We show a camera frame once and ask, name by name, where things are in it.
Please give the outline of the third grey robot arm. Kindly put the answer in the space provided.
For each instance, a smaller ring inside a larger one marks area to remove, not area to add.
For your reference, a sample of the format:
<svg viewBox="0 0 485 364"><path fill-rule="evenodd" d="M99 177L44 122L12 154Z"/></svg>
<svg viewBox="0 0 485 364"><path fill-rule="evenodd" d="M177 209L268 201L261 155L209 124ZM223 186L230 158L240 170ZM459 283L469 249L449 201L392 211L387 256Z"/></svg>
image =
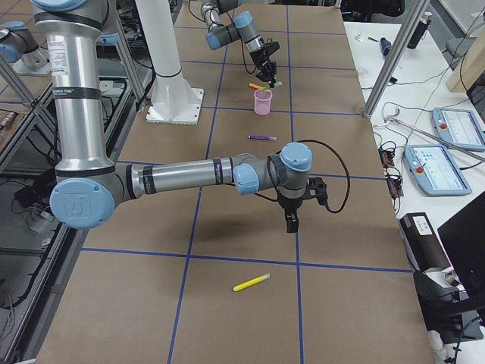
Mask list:
<svg viewBox="0 0 485 364"><path fill-rule="evenodd" d="M28 26L20 20L1 25L1 56L19 74L44 74L48 64Z"/></svg>

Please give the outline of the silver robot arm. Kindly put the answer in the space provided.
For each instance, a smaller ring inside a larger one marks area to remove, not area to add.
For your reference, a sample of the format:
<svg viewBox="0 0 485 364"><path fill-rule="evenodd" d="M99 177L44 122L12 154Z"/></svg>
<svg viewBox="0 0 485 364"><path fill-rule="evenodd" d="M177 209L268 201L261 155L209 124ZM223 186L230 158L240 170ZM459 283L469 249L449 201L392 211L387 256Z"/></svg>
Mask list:
<svg viewBox="0 0 485 364"><path fill-rule="evenodd" d="M242 3L242 1L205 1L202 4L200 14L208 28L206 41L211 50L241 41L255 66L255 76L267 83L270 88L274 88L277 84L277 63L271 60L271 56L280 49L279 42L264 39L261 36L249 11L236 15L228 25L223 24L221 19L223 14L229 14Z"/></svg>
<svg viewBox="0 0 485 364"><path fill-rule="evenodd" d="M298 230L304 200L327 204L325 183L309 176L312 154L304 143L288 143L264 159L244 153L160 166L115 164L106 153L96 54L97 41L115 19L115 4L35 1L33 9L52 66L62 157L50 208L61 223L91 229L128 200L211 185L234 184L243 195L274 189L290 233Z"/></svg>

